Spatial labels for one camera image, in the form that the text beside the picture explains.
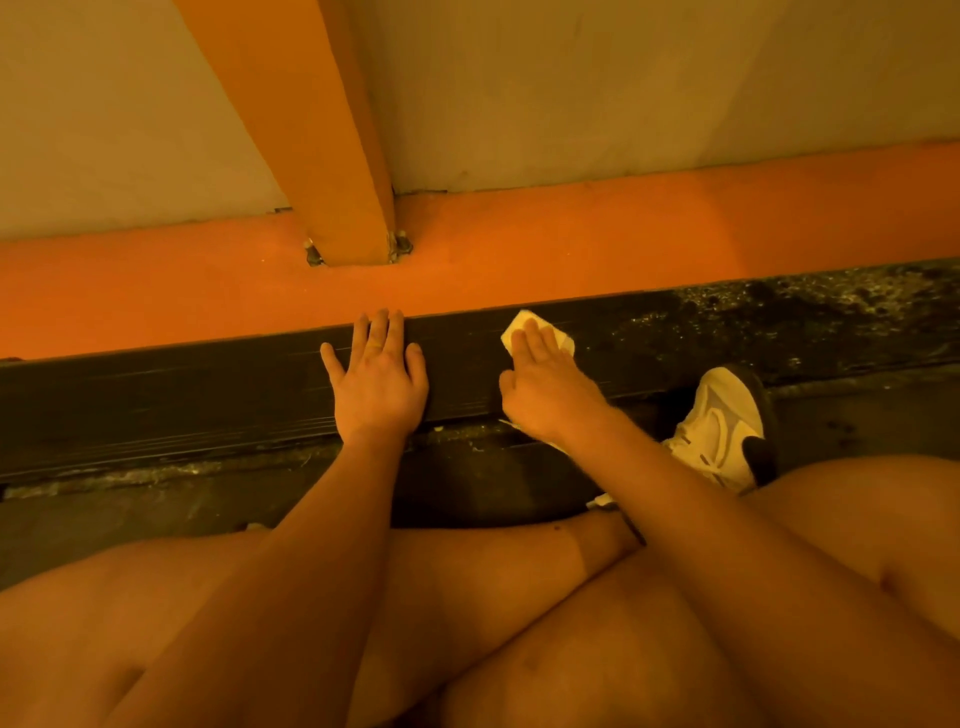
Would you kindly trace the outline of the person's left hand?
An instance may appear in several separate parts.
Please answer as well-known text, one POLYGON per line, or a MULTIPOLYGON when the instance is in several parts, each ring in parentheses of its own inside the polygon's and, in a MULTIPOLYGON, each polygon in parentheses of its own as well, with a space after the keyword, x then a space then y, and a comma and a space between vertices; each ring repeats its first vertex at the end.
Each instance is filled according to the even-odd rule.
POLYGON ((370 318, 354 322, 349 360, 341 384, 330 384, 334 420, 345 445, 359 442, 402 444, 419 426, 428 394, 418 394, 405 365, 405 321, 402 311, 389 311, 388 363, 365 365, 370 318))

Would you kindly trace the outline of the person's right hand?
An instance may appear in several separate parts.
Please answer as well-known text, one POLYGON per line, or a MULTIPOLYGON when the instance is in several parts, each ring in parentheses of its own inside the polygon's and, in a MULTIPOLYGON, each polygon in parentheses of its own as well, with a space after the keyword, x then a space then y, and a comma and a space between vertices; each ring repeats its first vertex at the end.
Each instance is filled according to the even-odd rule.
POLYGON ((598 386, 560 347, 552 325, 525 319, 510 333, 510 357, 498 385, 503 413, 515 429, 574 455, 618 420, 598 386))

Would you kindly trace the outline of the person's left forearm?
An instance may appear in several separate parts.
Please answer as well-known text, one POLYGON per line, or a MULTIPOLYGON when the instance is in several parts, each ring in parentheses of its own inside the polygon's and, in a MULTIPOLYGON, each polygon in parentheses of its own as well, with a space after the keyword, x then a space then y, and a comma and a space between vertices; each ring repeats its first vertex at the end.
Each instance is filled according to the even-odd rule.
POLYGON ((103 728, 345 728, 405 435, 362 428, 103 728))

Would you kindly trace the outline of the person's right forearm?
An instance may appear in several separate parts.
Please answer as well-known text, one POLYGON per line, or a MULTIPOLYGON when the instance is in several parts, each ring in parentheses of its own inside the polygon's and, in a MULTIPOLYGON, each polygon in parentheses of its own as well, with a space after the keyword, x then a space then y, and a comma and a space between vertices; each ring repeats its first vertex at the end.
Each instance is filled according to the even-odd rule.
POLYGON ((960 728, 960 644, 607 405, 545 435, 613 495, 698 618, 790 728, 960 728))

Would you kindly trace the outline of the orange painted ledge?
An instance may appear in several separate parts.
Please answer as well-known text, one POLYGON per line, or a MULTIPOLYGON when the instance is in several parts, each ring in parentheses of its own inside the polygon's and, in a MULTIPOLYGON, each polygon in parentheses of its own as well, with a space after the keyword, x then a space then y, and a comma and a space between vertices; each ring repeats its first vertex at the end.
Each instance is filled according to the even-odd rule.
POLYGON ((414 195, 411 256, 312 267, 292 213, 0 242, 0 360, 960 257, 960 141, 414 195))

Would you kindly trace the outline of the black baseboard beam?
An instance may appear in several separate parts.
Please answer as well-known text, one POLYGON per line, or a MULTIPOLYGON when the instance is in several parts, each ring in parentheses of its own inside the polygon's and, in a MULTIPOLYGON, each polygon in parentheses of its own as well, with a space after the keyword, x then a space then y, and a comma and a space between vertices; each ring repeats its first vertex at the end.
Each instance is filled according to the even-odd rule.
MULTIPOLYGON (((613 401, 739 363, 769 387, 960 364, 960 256, 529 304, 613 401)), ((334 434, 350 324, 0 363, 0 489, 334 434)))

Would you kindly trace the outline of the white and black sneaker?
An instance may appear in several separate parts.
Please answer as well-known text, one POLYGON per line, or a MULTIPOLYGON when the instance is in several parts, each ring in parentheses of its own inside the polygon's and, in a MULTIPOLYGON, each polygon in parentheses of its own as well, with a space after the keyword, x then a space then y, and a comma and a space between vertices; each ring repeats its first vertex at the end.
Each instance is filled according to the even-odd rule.
POLYGON ((662 445, 679 462, 738 496, 779 477, 774 406, 760 378, 744 365, 708 370, 687 416, 662 445))

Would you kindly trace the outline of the person's left leg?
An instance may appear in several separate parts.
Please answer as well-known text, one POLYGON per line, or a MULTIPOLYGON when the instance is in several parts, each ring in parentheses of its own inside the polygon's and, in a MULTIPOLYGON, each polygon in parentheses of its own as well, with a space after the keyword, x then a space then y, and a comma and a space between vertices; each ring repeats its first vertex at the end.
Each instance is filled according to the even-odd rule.
MULTIPOLYGON (((0 728, 100 728, 270 532, 129 542, 0 590, 0 728)), ((391 530, 346 727, 397 718, 639 545, 602 511, 391 530)))

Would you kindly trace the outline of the person's leg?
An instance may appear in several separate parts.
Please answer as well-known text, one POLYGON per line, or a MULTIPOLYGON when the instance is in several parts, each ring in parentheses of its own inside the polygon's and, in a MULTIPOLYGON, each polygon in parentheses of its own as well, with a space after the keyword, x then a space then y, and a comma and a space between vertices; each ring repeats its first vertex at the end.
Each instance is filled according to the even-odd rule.
MULTIPOLYGON (((129 542, 0 590, 0 728, 100 728, 270 532, 129 542)), ((639 545, 602 511, 391 530, 346 727, 397 718, 639 545)))
MULTIPOLYGON (((960 464, 804 467, 755 507, 960 639, 960 464)), ((438 692, 438 728, 773 728, 640 549, 438 692)))

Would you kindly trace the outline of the person's right leg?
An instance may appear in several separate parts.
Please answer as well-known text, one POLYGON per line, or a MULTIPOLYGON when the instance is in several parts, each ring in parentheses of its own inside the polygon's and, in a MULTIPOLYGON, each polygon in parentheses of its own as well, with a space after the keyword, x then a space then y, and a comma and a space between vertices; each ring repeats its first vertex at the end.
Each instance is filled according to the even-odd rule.
MULTIPOLYGON (((804 467, 755 507, 960 639, 960 464, 804 467)), ((438 728, 773 728, 640 549, 438 692, 438 728)))

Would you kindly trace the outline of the orange metal post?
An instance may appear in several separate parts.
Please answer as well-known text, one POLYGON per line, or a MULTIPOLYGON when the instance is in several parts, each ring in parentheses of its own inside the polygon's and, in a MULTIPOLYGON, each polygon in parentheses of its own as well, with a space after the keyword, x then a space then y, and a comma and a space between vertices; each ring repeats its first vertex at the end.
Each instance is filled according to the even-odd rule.
POLYGON ((391 262, 394 190, 345 0, 173 2, 323 262, 391 262))

